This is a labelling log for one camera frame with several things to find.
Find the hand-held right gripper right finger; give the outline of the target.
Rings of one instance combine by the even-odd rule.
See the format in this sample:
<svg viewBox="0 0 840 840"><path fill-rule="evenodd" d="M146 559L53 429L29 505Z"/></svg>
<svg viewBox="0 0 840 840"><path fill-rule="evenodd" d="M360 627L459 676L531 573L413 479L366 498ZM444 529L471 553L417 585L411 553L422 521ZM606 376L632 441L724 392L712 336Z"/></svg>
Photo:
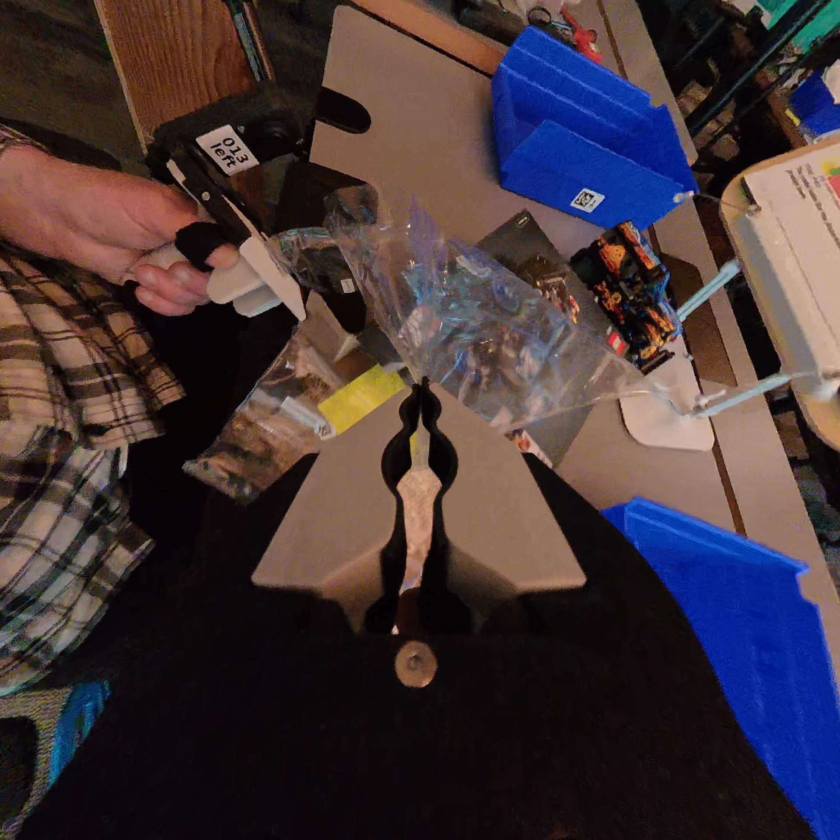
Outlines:
<svg viewBox="0 0 840 840"><path fill-rule="evenodd" d="M469 633L522 595L584 589L525 454L440 385L424 381L420 399L440 483L420 582L423 628Z"/></svg>

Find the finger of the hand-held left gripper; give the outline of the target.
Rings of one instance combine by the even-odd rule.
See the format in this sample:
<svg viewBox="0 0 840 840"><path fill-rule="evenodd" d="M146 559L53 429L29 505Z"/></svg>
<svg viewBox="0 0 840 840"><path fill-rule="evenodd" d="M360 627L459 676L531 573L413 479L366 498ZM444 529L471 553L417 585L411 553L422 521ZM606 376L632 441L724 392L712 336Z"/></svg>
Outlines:
<svg viewBox="0 0 840 840"><path fill-rule="evenodd" d="M284 306L298 322L305 321L308 314L298 282L276 257L271 242L251 236L238 251L260 281L256 289L238 297L238 314L253 318Z"/></svg>

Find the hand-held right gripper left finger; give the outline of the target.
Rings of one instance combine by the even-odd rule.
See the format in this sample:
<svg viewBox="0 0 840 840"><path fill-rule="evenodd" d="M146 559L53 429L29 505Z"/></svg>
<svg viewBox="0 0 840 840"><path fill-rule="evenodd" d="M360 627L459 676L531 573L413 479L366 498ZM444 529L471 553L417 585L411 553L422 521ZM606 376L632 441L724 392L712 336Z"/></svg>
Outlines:
<svg viewBox="0 0 840 840"><path fill-rule="evenodd" d="M396 484L411 467L420 388L404 388L328 440L251 580L337 603L356 633L392 635L406 571Z"/></svg>

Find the clear bag of black bricks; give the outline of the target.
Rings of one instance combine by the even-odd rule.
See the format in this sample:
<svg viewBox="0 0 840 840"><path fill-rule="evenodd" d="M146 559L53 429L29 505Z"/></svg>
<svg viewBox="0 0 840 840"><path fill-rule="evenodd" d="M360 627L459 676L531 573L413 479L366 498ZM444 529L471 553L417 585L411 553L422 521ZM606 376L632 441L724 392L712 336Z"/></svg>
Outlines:
<svg viewBox="0 0 840 840"><path fill-rule="evenodd" d="M293 227L269 239L272 254L301 288L322 296L347 295L358 290L341 250L338 235L345 229L374 225L379 206L373 185L346 186L324 199L320 225Z"/></svg>

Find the clear bag of blue bricks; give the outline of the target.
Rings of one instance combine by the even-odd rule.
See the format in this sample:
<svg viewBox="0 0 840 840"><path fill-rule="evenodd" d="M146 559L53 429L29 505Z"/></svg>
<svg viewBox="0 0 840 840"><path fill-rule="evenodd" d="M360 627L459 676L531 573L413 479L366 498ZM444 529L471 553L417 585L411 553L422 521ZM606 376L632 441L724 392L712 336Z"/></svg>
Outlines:
<svg viewBox="0 0 840 840"><path fill-rule="evenodd" d="M648 392L630 361L414 199L379 197L339 246L368 314L416 382L441 385L500 431Z"/></svg>

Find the black cardboard toy box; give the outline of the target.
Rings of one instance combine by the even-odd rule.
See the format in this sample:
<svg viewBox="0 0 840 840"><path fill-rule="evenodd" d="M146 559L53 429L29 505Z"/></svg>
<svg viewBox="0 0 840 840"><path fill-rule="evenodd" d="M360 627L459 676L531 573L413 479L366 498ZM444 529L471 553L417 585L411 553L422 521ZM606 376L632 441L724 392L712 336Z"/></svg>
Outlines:
<svg viewBox="0 0 840 840"><path fill-rule="evenodd" d="M528 211L517 213L484 237L478 247L561 310L569 322L607 344L616 357L627 357L627 343L622 334L615 329L591 289L551 244ZM540 448L541 458L556 466L568 452L592 408L592 402L573 406L568 411L511 432L509 438L520 444L529 439L529 446L533 450Z"/></svg>

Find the grey desk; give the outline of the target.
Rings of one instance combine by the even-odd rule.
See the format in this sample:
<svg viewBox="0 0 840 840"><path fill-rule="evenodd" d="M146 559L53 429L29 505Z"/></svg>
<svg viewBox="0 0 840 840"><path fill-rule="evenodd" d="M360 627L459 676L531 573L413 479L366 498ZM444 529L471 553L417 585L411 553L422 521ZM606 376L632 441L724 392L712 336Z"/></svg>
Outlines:
<svg viewBox="0 0 840 840"><path fill-rule="evenodd" d="M527 207L554 247L571 256L599 229L502 190L492 136L490 79L350 6L339 6L322 83L371 116L363 134L318 123L311 158L416 197L441 228L470 243ZM745 534L806 562L806 598L838 645L837 591L769 408L762 397L711 419L716 451L648 448L627 432L619 405L595 405L561 459L560 475L598 508L635 497Z"/></svg>

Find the person's left hand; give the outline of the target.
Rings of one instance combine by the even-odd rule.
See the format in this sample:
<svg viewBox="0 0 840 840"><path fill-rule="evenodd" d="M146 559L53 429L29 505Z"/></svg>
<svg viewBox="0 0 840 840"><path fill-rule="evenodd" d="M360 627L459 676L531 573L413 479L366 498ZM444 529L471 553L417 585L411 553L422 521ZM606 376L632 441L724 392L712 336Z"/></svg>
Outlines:
<svg viewBox="0 0 840 840"><path fill-rule="evenodd" d="M29 144L3 147L2 244L108 281L133 274L136 298L161 315L185 316L210 302L209 275L183 260L133 267L199 219L194 201L169 186L63 161Z"/></svg>

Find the clear bag of grey bricks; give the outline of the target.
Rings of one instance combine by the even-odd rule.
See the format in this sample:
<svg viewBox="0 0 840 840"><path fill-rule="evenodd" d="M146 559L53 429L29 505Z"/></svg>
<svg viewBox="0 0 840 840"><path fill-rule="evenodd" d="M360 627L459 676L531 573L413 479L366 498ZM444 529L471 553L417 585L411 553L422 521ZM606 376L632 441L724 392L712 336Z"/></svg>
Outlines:
<svg viewBox="0 0 840 840"><path fill-rule="evenodd" d="M344 330L316 293L305 321L237 405L215 440L183 471L247 504L303 456L317 454L408 383L383 330Z"/></svg>

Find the blue plastic bin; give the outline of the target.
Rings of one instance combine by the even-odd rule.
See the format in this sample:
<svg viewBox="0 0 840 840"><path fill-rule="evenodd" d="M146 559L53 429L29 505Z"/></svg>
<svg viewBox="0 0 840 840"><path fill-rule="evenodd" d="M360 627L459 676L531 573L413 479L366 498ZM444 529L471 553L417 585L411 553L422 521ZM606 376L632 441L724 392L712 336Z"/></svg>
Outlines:
<svg viewBox="0 0 840 840"><path fill-rule="evenodd" d="M757 542L636 498L603 516L686 614L738 723L817 838L839 838L839 712L809 570Z"/></svg>

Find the black orange toy monster truck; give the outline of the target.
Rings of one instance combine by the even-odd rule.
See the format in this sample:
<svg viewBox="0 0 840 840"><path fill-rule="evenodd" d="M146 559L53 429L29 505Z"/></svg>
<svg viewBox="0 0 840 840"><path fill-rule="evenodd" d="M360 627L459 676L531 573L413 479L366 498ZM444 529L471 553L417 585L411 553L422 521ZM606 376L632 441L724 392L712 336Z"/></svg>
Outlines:
<svg viewBox="0 0 840 840"><path fill-rule="evenodd" d="M669 299L670 274L633 222L608 228L570 265L612 324L611 343L641 374L674 357L670 345L683 329Z"/></svg>

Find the blue bin with white sticker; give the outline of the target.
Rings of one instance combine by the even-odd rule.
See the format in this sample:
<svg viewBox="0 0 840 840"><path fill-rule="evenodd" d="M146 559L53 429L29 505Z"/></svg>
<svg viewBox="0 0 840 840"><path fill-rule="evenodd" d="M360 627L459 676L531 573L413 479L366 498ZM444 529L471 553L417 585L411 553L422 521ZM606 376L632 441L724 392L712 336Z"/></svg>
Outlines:
<svg viewBox="0 0 840 840"><path fill-rule="evenodd" d="M697 193L665 105L539 28L490 83L500 186L602 228L648 228Z"/></svg>

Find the red toy vehicle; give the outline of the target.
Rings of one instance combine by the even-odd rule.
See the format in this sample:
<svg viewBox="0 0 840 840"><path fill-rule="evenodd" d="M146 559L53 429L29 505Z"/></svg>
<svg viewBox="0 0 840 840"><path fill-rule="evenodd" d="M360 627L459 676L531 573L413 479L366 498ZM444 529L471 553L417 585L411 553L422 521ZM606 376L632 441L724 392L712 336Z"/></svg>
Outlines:
<svg viewBox="0 0 840 840"><path fill-rule="evenodd" d="M593 29L582 27L566 7L561 8L560 15L562 25L571 36L570 43L574 49L594 63L601 65L603 63L603 53L597 45L596 32Z"/></svg>

